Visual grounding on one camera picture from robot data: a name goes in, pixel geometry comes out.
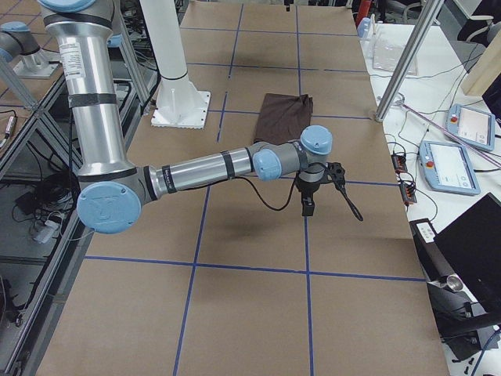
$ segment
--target label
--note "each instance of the label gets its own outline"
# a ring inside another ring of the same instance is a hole
[[[59,46],[64,76],[67,80],[85,78],[85,68],[81,55],[80,43],[67,43]]]
[[[416,225],[417,229],[420,231],[421,236],[423,237],[424,241],[427,243],[433,243],[434,238],[435,238],[435,233],[430,227],[430,224],[427,222],[424,223],[418,223]]]

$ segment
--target blue cable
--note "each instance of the blue cable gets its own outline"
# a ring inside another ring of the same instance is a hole
[[[477,363],[475,364],[475,367],[474,369],[471,371],[471,376],[475,376],[475,372],[477,371],[477,368],[478,366],[480,365],[480,361],[482,360],[482,358],[484,357],[484,354],[485,354],[485,350],[487,350],[488,346],[490,345],[490,343],[492,342],[492,340],[494,339],[494,337],[496,335],[498,335],[499,333],[501,333],[501,329],[498,329],[497,331],[495,331],[494,333],[492,333],[491,337],[487,340],[487,342],[485,343],[485,346],[484,348],[482,349],[481,353],[480,353],[480,356],[478,357],[478,360],[477,360]]]

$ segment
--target black monitor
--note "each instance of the black monitor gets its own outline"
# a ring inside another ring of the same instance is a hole
[[[501,309],[501,202],[488,193],[435,242],[485,311]]]

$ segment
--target folded cloth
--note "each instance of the folded cloth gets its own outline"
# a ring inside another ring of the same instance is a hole
[[[303,96],[266,94],[261,106],[254,142],[265,141],[274,145],[299,139],[310,125],[313,99]]]

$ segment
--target tablet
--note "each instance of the tablet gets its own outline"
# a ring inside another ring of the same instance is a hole
[[[455,104],[449,110],[447,130],[480,150],[493,151],[496,116]]]
[[[469,196],[480,193],[466,147],[457,143],[423,141],[420,162],[432,190]]]

